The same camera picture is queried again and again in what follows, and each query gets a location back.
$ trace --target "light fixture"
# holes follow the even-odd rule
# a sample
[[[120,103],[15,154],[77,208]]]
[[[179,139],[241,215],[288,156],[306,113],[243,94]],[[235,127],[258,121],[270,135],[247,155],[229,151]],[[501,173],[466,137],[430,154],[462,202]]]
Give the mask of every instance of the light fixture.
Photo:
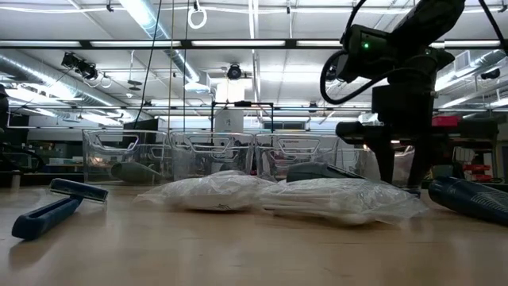
[[[51,98],[57,101],[82,101],[83,98]]]
[[[462,48],[462,47],[499,47],[499,41],[479,40],[479,41],[444,41],[445,48]]]
[[[444,108],[440,108],[438,109],[437,111],[439,112],[485,112],[487,111],[487,109],[484,109],[484,108],[479,108],[479,109],[472,109],[472,108],[448,108],[448,109],[444,109]]]
[[[340,41],[296,41],[298,47],[342,47]]]
[[[52,103],[52,104],[57,104],[57,105],[58,104],[64,105],[63,103],[57,101],[55,98],[50,99],[49,97],[39,95],[35,92],[26,90],[24,88],[7,89],[6,91],[7,91],[8,96],[15,98],[15,99],[25,101],[25,102],[30,102],[31,104]]]
[[[95,48],[124,48],[124,47],[179,47],[180,41],[91,41],[90,44]]]
[[[508,105],[508,99],[500,99],[490,104],[491,107],[500,107],[505,105]]]
[[[3,47],[81,47],[78,41],[0,41]]]
[[[284,83],[319,83],[319,72],[261,72],[261,79]]]
[[[447,102],[447,103],[443,104],[440,107],[442,107],[442,108],[448,108],[448,107],[451,107],[451,106],[455,106],[455,105],[461,104],[462,102],[465,102],[467,100],[468,99],[466,99],[466,98],[454,99],[451,102]]]
[[[83,114],[82,116],[83,116],[83,118],[85,118],[88,121],[103,124],[105,126],[119,126],[119,125],[121,125],[121,123],[116,120],[109,119],[107,117],[97,115],[97,114]]]
[[[231,47],[269,47],[276,46],[282,47],[286,44],[286,41],[274,41],[274,40],[239,40],[239,41],[192,41],[195,47],[214,47],[214,46],[231,46]]]

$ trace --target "table surface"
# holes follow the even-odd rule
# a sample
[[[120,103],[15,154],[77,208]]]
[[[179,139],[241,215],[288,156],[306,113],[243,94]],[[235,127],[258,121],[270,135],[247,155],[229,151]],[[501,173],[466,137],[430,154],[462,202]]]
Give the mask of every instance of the table surface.
[[[508,228],[437,208],[401,226],[341,228],[269,214],[170,212],[111,191],[34,242],[18,215],[59,199],[0,192],[0,284],[507,285]]]

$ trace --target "plastic storage bin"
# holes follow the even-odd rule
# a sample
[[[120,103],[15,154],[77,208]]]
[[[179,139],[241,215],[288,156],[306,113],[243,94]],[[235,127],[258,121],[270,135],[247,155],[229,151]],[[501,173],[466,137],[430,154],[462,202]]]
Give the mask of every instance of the plastic storage bin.
[[[254,136],[245,133],[171,133],[174,180],[208,176],[220,171],[250,174]]]
[[[83,171],[87,184],[156,185],[171,178],[165,132],[84,130]]]
[[[407,147],[404,152],[394,156],[394,173],[392,184],[405,187],[410,176],[414,149]],[[370,149],[339,149],[337,151],[337,167],[371,180],[380,180],[378,161]]]
[[[336,163],[338,137],[310,134],[257,134],[258,177],[284,180],[289,167],[304,162]]]

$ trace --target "clear plastic bag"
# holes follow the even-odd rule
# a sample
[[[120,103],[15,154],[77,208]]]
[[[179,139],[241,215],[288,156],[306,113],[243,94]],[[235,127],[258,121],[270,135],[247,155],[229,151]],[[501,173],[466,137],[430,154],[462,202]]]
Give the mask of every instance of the clear plastic bag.
[[[313,179],[275,184],[260,194],[274,215],[319,216],[346,225],[397,224],[427,210],[414,195],[363,179]]]
[[[272,182],[254,176],[218,172],[155,187],[138,195],[134,202],[151,201],[173,209],[242,211],[257,205],[260,190]]]

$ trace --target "razor head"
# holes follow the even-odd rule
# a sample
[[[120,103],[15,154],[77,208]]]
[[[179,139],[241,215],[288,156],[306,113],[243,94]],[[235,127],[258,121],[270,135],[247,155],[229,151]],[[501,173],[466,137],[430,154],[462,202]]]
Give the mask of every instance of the razor head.
[[[108,191],[101,187],[64,179],[53,179],[49,184],[49,191],[57,194],[69,195],[74,198],[90,199],[101,203],[104,203],[108,196]]]

